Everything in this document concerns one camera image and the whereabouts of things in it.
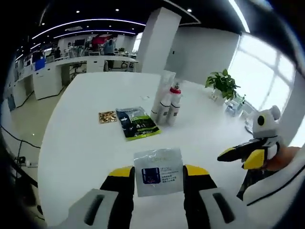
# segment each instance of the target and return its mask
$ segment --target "ceiling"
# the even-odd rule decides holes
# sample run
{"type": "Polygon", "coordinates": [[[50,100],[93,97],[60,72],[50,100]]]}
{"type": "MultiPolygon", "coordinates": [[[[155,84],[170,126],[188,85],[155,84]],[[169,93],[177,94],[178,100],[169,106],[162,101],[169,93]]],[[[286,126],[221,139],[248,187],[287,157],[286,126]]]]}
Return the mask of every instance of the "ceiling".
{"type": "MultiPolygon", "coordinates": [[[[38,43],[50,43],[54,37],[70,33],[68,28],[81,26],[83,31],[87,30],[116,30],[112,32],[125,35],[139,33],[144,30],[143,25],[122,21],[82,21],[64,25],[50,30],[32,40],[37,34],[44,32],[54,26],[72,21],[87,19],[119,19],[145,24],[152,11],[165,7],[182,16],[181,26],[201,26],[216,28],[240,34],[245,32],[240,18],[229,2],[230,0],[51,0],[42,14],[35,19],[35,24],[28,31],[28,38],[22,44],[25,52],[38,43]]],[[[268,43],[280,49],[294,60],[293,49],[288,41],[282,25],[279,23],[274,12],[261,9],[258,0],[235,0],[249,26],[250,33],[262,38],[268,43]]],[[[270,0],[274,11],[279,12],[283,18],[292,25],[299,40],[305,44],[305,27],[301,24],[304,17],[299,7],[287,3],[285,0],[270,0]]]]}

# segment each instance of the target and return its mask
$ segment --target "white packet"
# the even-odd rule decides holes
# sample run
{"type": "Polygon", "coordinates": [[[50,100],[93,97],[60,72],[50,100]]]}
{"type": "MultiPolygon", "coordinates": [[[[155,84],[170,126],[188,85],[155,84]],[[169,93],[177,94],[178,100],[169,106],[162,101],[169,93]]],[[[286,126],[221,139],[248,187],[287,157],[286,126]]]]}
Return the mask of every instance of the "white packet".
{"type": "Polygon", "coordinates": [[[183,191],[183,162],[178,148],[135,153],[134,167],[138,197],[183,191]]]}

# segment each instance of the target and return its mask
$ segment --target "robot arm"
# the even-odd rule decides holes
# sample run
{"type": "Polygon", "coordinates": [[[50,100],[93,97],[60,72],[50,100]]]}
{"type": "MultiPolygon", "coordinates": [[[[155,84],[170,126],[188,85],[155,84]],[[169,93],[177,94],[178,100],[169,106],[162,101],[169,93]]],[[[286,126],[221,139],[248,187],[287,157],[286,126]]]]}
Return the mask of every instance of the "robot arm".
{"type": "Polygon", "coordinates": [[[277,122],[280,116],[277,106],[257,113],[253,119],[254,139],[225,150],[217,160],[230,162],[241,159],[244,169],[264,168],[266,162],[280,150],[281,137],[278,135],[277,122]]]}

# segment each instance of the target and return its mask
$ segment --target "green plant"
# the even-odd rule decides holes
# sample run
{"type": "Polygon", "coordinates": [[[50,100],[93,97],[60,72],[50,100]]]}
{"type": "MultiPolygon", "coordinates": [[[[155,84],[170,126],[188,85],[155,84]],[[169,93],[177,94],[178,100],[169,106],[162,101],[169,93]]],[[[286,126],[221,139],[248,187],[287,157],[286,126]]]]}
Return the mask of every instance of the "green plant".
{"type": "Polygon", "coordinates": [[[222,92],[223,98],[234,99],[236,97],[235,80],[228,74],[226,69],[223,72],[213,72],[206,80],[205,87],[213,87],[222,92]]]}

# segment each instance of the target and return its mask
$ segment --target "floor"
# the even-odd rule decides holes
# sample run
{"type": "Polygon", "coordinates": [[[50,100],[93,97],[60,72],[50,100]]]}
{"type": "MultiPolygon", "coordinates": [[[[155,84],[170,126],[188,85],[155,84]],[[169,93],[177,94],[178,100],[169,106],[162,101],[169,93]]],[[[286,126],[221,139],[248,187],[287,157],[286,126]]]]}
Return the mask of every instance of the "floor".
{"type": "MultiPolygon", "coordinates": [[[[32,94],[25,104],[11,112],[11,117],[15,128],[20,135],[20,138],[32,143],[35,146],[41,146],[44,132],[46,130],[48,121],[52,112],[60,100],[65,88],[58,96],[36,100],[35,95],[32,94]]],[[[40,149],[34,148],[26,143],[22,143],[20,149],[20,156],[25,156],[27,160],[37,163],[40,149]]],[[[37,181],[37,168],[22,167],[22,169],[34,180],[37,181]]],[[[37,200],[37,205],[40,205],[38,189],[34,186],[33,191],[37,200]]],[[[36,206],[29,207],[30,214],[39,226],[46,227],[46,224],[36,206]]]]}

